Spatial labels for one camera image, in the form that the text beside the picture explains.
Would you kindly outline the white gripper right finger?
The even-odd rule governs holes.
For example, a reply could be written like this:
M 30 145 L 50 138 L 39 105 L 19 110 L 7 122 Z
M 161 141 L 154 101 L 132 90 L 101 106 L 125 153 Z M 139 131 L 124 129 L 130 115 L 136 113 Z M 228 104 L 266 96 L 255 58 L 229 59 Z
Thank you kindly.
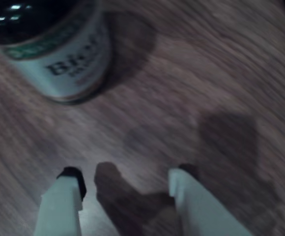
M 251 235 L 251 232 L 186 170 L 169 169 L 168 186 L 184 236 Z

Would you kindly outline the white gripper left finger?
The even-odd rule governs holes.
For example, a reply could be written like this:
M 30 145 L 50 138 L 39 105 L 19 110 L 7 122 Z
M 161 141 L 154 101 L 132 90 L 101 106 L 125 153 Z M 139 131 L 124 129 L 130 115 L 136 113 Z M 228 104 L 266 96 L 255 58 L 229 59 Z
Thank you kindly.
M 41 197 L 35 236 L 80 236 L 79 211 L 83 209 L 86 184 L 76 167 L 65 167 Z

